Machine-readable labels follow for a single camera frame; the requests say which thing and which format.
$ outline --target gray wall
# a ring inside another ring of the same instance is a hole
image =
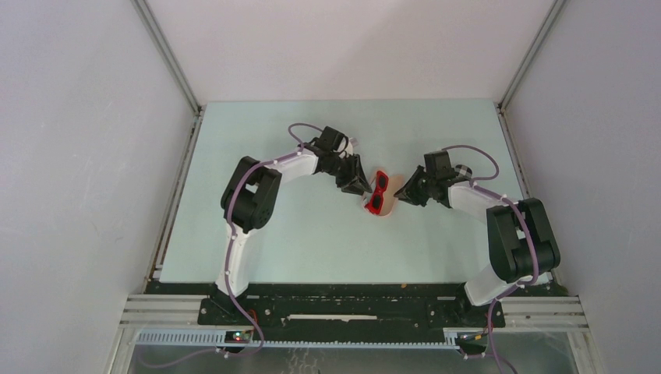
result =
[[[150,2],[203,103],[495,99],[552,3]]]
[[[659,372],[661,2],[570,2],[508,109],[610,373]]]
[[[101,372],[193,115],[131,2],[0,3],[0,372]]]

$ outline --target purple cable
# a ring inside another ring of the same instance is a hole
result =
[[[493,173],[493,175],[491,175],[489,177],[474,177],[474,178],[471,179],[471,182],[474,182],[474,181],[490,181],[491,179],[496,179],[496,177],[498,175],[500,175],[500,168],[498,167],[498,163],[496,162],[496,160],[494,160],[493,157],[491,157],[490,154],[488,154],[487,152],[485,152],[483,150],[480,150],[476,146],[469,146],[469,145],[466,145],[466,144],[457,144],[456,146],[446,146],[445,148],[443,148],[441,150],[454,150],[454,149],[457,149],[457,148],[465,148],[467,150],[474,150],[475,152],[481,153],[482,155],[484,155],[484,157],[488,158],[489,161],[491,161],[491,164],[493,164],[493,167],[496,168],[496,172]]]
[[[271,165],[271,164],[274,164],[276,162],[281,162],[281,161],[288,160],[288,159],[290,159],[294,156],[297,156],[299,154],[299,152],[303,151],[303,149],[304,149],[303,148],[304,147],[303,146],[303,141],[299,137],[297,137],[296,134],[294,134],[294,132],[292,131],[293,128],[298,127],[298,126],[310,127],[311,129],[322,131],[320,128],[316,127],[315,125],[309,125],[307,123],[295,123],[295,124],[290,125],[287,128],[287,131],[289,132],[289,135],[291,135],[294,139],[296,139],[297,142],[299,142],[299,149],[295,152],[285,154],[284,156],[274,158],[273,160],[260,162],[256,165],[252,166],[250,169],[248,169],[248,171],[243,175],[243,177],[241,177],[241,180],[239,180],[239,184],[237,185],[237,188],[234,191],[234,194],[232,195],[232,199],[230,200],[230,203],[229,203],[229,206],[228,206],[227,222],[228,222],[230,228],[232,228],[232,235],[230,237],[227,252],[225,253],[225,266],[224,266],[224,269],[223,269],[225,287],[228,290],[228,296],[229,296],[230,300],[232,300],[232,304],[234,304],[234,306],[241,312],[241,314],[243,314],[243,316],[246,317],[248,319],[248,321],[250,321],[250,323],[253,325],[253,327],[255,328],[257,333],[260,335],[260,345],[257,347],[257,349],[255,351],[244,352],[244,353],[231,353],[231,352],[227,352],[227,351],[221,349],[221,351],[223,353],[225,353],[226,355],[250,356],[250,355],[254,355],[258,351],[260,351],[264,346],[264,332],[262,331],[260,326],[257,324],[257,322],[252,318],[252,316],[239,304],[239,302],[236,301],[236,297],[232,293],[232,288],[230,287],[230,284],[229,284],[229,259],[230,259],[230,256],[232,254],[232,244],[234,244],[234,238],[236,236],[236,226],[232,223],[232,212],[234,211],[234,205],[236,203],[237,197],[239,196],[239,192],[241,191],[241,187],[243,187],[243,185],[245,185],[246,181],[248,180],[250,175],[255,170],[257,170],[258,168],[260,168],[262,166]],[[197,355],[201,355],[201,354],[204,354],[204,353],[211,353],[211,352],[215,352],[215,351],[217,351],[216,348],[201,349],[199,351],[194,351],[193,353],[190,353],[190,354],[188,354],[184,357],[178,358],[178,359],[174,360],[173,362],[167,362],[167,363],[164,363],[164,364],[156,364],[156,365],[147,363],[142,359],[141,356],[138,356],[138,362],[142,366],[145,366],[145,367],[150,368],[150,369],[164,369],[164,368],[168,368],[170,366],[177,365],[181,362],[184,362],[185,360],[187,360],[191,357],[195,357]]]
[[[301,139],[299,137],[297,137],[292,132],[292,129],[297,127],[297,126],[310,127],[311,129],[316,129],[316,130],[321,131],[321,129],[316,127],[315,125],[309,125],[307,123],[295,123],[295,124],[290,125],[287,130],[289,131],[289,134],[291,136],[293,136],[294,139],[296,139],[297,142],[299,142],[299,149],[295,152],[285,154],[284,156],[274,158],[273,160],[264,161],[264,162],[260,162],[258,164],[253,165],[241,177],[241,179],[239,180],[239,183],[236,186],[236,189],[235,189],[234,193],[232,194],[232,198],[229,201],[228,210],[227,210],[227,222],[229,224],[229,227],[232,229],[232,235],[230,235],[230,240],[229,240],[229,243],[228,243],[227,252],[225,253],[225,266],[224,266],[224,270],[223,270],[225,287],[227,288],[228,296],[229,296],[230,300],[232,300],[232,304],[234,304],[234,306],[239,310],[239,312],[241,312],[241,314],[243,314],[243,316],[246,317],[248,319],[248,321],[250,321],[250,323],[253,325],[253,327],[255,327],[255,330],[257,331],[257,333],[260,335],[260,345],[257,347],[257,349],[255,351],[243,352],[243,353],[231,353],[231,354],[229,352],[225,352],[225,354],[227,354],[227,355],[250,356],[250,355],[254,355],[255,353],[259,352],[264,346],[264,332],[259,327],[257,322],[255,322],[255,320],[252,318],[252,316],[250,316],[250,314],[239,304],[239,302],[236,301],[236,297],[234,296],[234,293],[232,292],[232,288],[230,287],[230,284],[229,284],[229,273],[230,273],[229,272],[229,260],[230,260],[230,257],[232,255],[232,245],[234,244],[234,240],[236,238],[236,226],[232,223],[232,213],[234,212],[234,205],[236,203],[237,198],[239,197],[239,192],[241,192],[241,188],[245,185],[246,181],[248,180],[250,175],[255,170],[257,170],[258,168],[261,168],[263,166],[272,165],[272,164],[276,164],[278,162],[286,161],[286,160],[288,160],[292,157],[298,156],[299,153],[303,151],[303,149],[304,149],[303,141],[301,141]]]
[[[142,366],[144,366],[144,367],[146,367],[146,368],[149,368],[149,369],[165,369],[165,368],[169,368],[170,366],[174,366],[174,365],[177,365],[177,364],[179,364],[179,363],[181,363],[181,362],[184,362],[185,360],[187,360],[187,359],[189,359],[189,358],[191,358],[191,357],[195,357],[195,356],[197,356],[197,355],[201,355],[201,354],[203,354],[203,353],[211,353],[211,352],[215,352],[215,351],[216,351],[216,348],[200,349],[199,351],[194,351],[193,353],[189,353],[189,354],[187,354],[186,356],[183,356],[183,357],[181,357],[181,358],[177,358],[177,359],[174,360],[174,361],[166,362],[166,363],[164,363],[164,364],[150,364],[150,363],[145,362],[145,361],[143,360],[143,356],[142,356],[141,354],[138,354],[138,362],[139,362]]]
[[[494,191],[491,191],[490,189],[485,189],[484,187],[479,186],[475,183],[475,181],[490,181],[492,179],[495,179],[500,174],[500,168],[498,167],[498,163],[496,162],[496,160],[494,160],[493,157],[491,157],[491,155],[489,155],[487,152],[485,152],[483,150],[480,150],[476,146],[468,146],[468,145],[465,145],[465,144],[459,144],[459,145],[456,145],[456,146],[446,146],[442,150],[453,150],[453,149],[456,149],[456,148],[466,148],[466,149],[469,149],[469,150],[474,150],[476,152],[481,153],[486,158],[488,158],[489,161],[491,161],[493,166],[496,168],[496,172],[493,175],[489,176],[489,177],[471,178],[469,184],[470,184],[471,188],[473,188],[475,191],[479,191],[479,192],[481,192],[481,193],[483,193],[487,196],[493,197],[494,199],[502,200],[504,203],[506,203],[514,211],[514,215],[516,216],[516,218],[518,220],[518,223],[521,226],[521,229],[523,230],[523,232],[525,234],[525,241],[528,244],[528,250],[530,251],[530,257],[531,257],[531,260],[532,260],[532,279],[529,280],[529,281],[519,281],[516,284],[512,285],[512,287],[508,288],[502,294],[496,296],[491,301],[491,303],[489,304],[489,311],[486,314],[486,328],[487,328],[487,332],[488,332],[487,338],[488,338],[489,345],[491,346],[491,351],[492,351],[492,354],[488,355],[488,356],[493,357],[493,359],[496,361],[496,365],[498,366],[498,370],[501,374],[504,372],[503,371],[503,366],[500,363],[501,360],[503,362],[505,362],[510,367],[510,369],[512,369],[512,372],[514,372],[514,374],[518,374],[518,372],[516,371],[514,366],[508,360],[506,360],[505,358],[501,358],[498,355],[498,353],[496,352],[496,346],[493,343],[493,335],[491,334],[493,332],[491,319],[492,319],[492,316],[493,316],[493,308],[496,306],[496,303],[499,300],[509,296],[512,292],[514,292],[518,288],[518,286],[520,286],[520,285],[533,285],[537,281],[537,278],[539,277],[539,264],[537,263],[537,251],[535,250],[535,245],[532,243],[532,237],[530,235],[530,230],[528,229],[528,225],[525,223],[525,219],[523,218],[523,214],[521,214],[521,211],[517,208],[517,206],[514,204],[514,202],[512,202],[507,197],[505,197],[505,195],[499,195],[499,194],[495,193]]]
[[[472,359],[475,359],[475,358],[493,357],[493,355],[490,354],[490,353],[485,353],[485,354],[482,356],[482,355],[467,355],[466,352],[464,352],[464,350],[461,349],[461,348],[459,348],[459,351],[461,352],[462,355],[464,355],[465,359],[468,359],[468,360],[472,360]],[[510,369],[512,369],[512,372],[513,372],[514,374],[518,374],[517,369],[514,367],[514,365],[512,365],[511,362],[509,362],[507,359],[505,359],[505,358],[503,358],[503,357],[501,357],[500,359],[503,360],[503,362],[504,362],[507,366],[509,366]]]

